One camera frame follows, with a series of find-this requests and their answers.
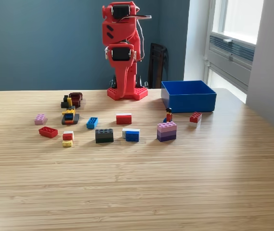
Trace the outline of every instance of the black lego brick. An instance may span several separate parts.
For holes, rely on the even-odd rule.
[[[79,114],[75,114],[74,116],[74,124],[77,124],[79,120]]]
[[[64,118],[64,116],[62,118],[62,124],[65,124],[65,118]]]
[[[102,139],[102,138],[113,138],[113,129],[96,129],[95,130],[95,139]]]
[[[68,108],[69,105],[68,105],[68,102],[61,102],[61,108]]]
[[[113,142],[114,139],[112,138],[99,138],[96,139],[96,143],[109,143],[109,142]]]
[[[63,98],[63,102],[67,102],[68,95],[65,95]]]

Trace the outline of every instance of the blue plastic bin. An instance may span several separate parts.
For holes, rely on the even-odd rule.
[[[201,80],[163,81],[161,87],[161,99],[173,113],[215,110],[217,94]]]

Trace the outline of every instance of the pink lego brick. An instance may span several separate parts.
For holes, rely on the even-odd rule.
[[[38,114],[34,120],[35,125],[42,125],[47,122],[45,114]]]
[[[157,124],[157,131],[160,133],[167,131],[174,131],[177,129],[177,125],[174,122]]]

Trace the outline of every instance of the lego minifigure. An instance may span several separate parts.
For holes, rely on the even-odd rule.
[[[166,109],[167,112],[167,117],[164,119],[163,123],[167,123],[167,122],[171,122],[172,121],[172,109],[170,107],[168,107]]]

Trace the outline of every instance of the red lego brick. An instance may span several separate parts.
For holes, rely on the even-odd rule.
[[[131,113],[117,114],[117,124],[131,124]]]
[[[189,118],[189,122],[192,122],[192,123],[198,123],[199,120],[201,119],[202,117],[202,113],[200,112],[194,112],[191,117]]]
[[[43,127],[41,129],[39,129],[39,133],[42,136],[53,138],[58,134],[58,130],[54,129],[54,128]]]
[[[73,140],[73,134],[72,134],[72,133],[64,133],[64,134],[63,134],[63,140],[64,140],[64,141]]]

